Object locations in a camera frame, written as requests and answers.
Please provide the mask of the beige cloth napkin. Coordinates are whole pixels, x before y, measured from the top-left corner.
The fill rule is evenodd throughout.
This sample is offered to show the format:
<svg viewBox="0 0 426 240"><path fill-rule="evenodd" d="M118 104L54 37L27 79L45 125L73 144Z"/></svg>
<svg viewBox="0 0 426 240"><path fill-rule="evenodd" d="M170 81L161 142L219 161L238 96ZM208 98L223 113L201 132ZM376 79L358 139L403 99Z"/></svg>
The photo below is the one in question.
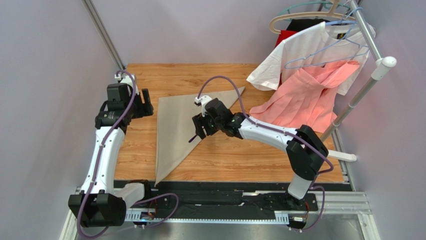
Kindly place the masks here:
<svg viewBox="0 0 426 240"><path fill-rule="evenodd" d="M201 113L198 94L161 97L157 106L155 184L163 181L201 142L192 117Z"/></svg>

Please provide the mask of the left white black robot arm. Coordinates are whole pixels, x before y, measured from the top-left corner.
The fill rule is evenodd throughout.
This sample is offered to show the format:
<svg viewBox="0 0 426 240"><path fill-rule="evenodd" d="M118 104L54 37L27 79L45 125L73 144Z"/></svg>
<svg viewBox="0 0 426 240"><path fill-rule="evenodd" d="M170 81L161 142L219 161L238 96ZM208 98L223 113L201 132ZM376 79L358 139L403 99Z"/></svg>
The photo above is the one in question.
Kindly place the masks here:
<svg viewBox="0 0 426 240"><path fill-rule="evenodd" d="M107 86L107 100L95 117L95 146L87 177L68 207L82 228L118 227L127 210L151 193L147 180L132 180L114 190L114 174L121 145L133 119L152 116L150 93L129 83Z"/></svg>

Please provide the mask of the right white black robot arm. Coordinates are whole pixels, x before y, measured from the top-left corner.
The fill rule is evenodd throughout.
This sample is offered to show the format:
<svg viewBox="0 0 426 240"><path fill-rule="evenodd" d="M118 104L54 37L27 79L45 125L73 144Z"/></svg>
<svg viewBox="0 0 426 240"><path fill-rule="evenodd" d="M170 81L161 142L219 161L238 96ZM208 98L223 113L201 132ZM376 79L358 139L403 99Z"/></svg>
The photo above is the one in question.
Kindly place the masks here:
<svg viewBox="0 0 426 240"><path fill-rule="evenodd" d="M220 131L228 137L258 141L285 152L293 170L287 194L294 200L305 197L329 155L310 126L278 127L242 112L232 113L218 98L207 95L196 97L194 103L201 107L201 113L192 117L196 136L204 139Z"/></svg>

